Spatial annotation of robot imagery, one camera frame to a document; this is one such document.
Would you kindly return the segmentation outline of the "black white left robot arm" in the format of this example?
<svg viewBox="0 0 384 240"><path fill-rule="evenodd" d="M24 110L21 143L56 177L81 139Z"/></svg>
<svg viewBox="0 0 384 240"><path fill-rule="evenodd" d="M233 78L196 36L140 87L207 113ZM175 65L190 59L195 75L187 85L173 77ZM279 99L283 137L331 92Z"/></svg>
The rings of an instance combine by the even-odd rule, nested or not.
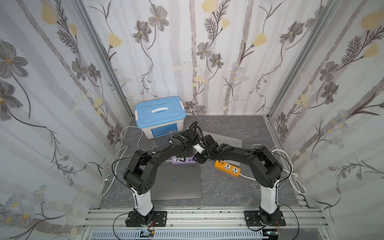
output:
<svg viewBox="0 0 384 240"><path fill-rule="evenodd" d="M121 183L128 187L134 196L135 207L128 213L127 227L149 227L155 223L155 210L151 200L158 168L172 157L185 162L194 155L194 146L199 144L196 132L198 122L193 122L186 130L174 135L168 143L151 152L137 150L132 156Z"/></svg>

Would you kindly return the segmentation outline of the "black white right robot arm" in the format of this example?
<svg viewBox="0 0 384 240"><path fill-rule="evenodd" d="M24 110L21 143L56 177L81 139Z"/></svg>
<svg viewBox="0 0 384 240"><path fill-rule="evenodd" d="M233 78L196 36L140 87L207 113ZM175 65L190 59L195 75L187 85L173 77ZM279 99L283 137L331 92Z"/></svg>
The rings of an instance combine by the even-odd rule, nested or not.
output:
<svg viewBox="0 0 384 240"><path fill-rule="evenodd" d="M264 146L255 149L233 147L228 144L219 145L212 136L195 137L191 145L197 151L194 160L204 164L212 161L235 161L250 167L254 179L260 185L261 203L259 220L265 225L271 225L278 218L278 183L283 172L282 164Z"/></svg>

